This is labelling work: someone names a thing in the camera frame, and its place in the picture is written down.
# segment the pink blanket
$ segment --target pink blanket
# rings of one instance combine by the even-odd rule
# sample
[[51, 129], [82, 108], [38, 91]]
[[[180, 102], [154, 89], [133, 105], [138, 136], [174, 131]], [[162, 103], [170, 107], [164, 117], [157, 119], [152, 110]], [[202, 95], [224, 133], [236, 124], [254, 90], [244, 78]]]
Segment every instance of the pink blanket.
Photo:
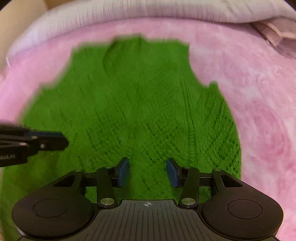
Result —
[[189, 44], [197, 78], [204, 84], [218, 82], [234, 116], [242, 146], [242, 180], [281, 205], [284, 221], [277, 237], [296, 240], [296, 60], [276, 52], [249, 25], [133, 19], [49, 40], [19, 54], [3, 73], [0, 120], [16, 122], [40, 85], [52, 83], [64, 69], [74, 46], [137, 33]]

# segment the pink bedding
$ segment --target pink bedding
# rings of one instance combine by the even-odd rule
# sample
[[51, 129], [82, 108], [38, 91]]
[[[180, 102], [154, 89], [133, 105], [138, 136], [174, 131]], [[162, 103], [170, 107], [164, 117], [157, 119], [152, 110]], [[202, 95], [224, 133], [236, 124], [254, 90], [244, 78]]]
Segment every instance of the pink bedding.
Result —
[[281, 205], [284, 221], [277, 237], [296, 240], [296, 60], [276, 52], [249, 25], [133, 19], [49, 40], [19, 54], [3, 72], [0, 120], [17, 121], [40, 85], [52, 83], [63, 70], [72, 47], [137, 33], [189, 44], [197, 78], [204, 84], [217, 81], [233, 113], [242, 147], [242, 180]]

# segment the black robotic gripper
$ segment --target black robotic gripper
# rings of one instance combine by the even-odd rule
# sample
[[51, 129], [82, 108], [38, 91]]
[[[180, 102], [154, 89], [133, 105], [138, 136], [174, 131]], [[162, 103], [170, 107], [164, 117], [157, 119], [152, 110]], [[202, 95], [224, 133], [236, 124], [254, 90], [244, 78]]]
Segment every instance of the black robotic gripper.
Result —
[[[117, 202], [113, 188], [124, 186], [129, 168], [129, 159], [123, 158], [117, 166], [93, 173], [74, 170], [22, 198], [12, 210], [20, 240], [277, 240], [283, 221], [280, 205], [221, 169], [202, 173], [169, 158], [170, 182], [183, 188], [178, 203], [170, 199]], [[199, 203], [203, 186], [210, 187], [211, 197]], [[86, 187], [96, 187], [97, 203], [85, 197]]]

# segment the blue gripper pad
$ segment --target blue gripper pad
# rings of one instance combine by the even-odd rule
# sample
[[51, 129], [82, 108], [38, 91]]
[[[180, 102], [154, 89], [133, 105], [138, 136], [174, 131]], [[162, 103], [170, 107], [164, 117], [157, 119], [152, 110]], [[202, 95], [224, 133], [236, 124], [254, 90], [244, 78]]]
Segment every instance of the blue gripper pad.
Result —
[[175, 188], [178, 187], [179, 186], [178, 173], [174, 165], [170, 162], [170, 160], [166, 161], [166, 170], [172, 186]]
[[126, 179], [129, 176], [129, 173], [130, 173], [130, 164], [128, 160], [125, 160], [121, 168], [119, 169], [119, 175], [118, 175], [119, 187], [124, 186]]

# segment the knit pattern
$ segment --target knit pattern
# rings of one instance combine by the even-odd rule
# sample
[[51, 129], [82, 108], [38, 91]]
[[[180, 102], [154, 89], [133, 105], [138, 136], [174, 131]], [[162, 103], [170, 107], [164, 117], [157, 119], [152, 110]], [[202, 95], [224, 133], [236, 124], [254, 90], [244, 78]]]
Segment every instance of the knit pattern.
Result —
[[[217, 84], [196, 80], [188, 46], [178, 41], [133, 37], [80, 47], [24, 123], [61, 131], [70, 145], [5, 169], [1, 220], [9, 241], [14, 203], [73, 169], [93, 172], [128, 157], [131, 177], [116, 190], [118, 199], [178, 199], [180, 190], [170, 186], [165, 171], [169, 157], [180, 166], [201, 172], [221, 168], [240, 178], [241, 149], [227, 103]], [[88, 188], [86, 196], [96, 202], [95, 188]], [[208, 197], [202, 190], [200, 201]]]

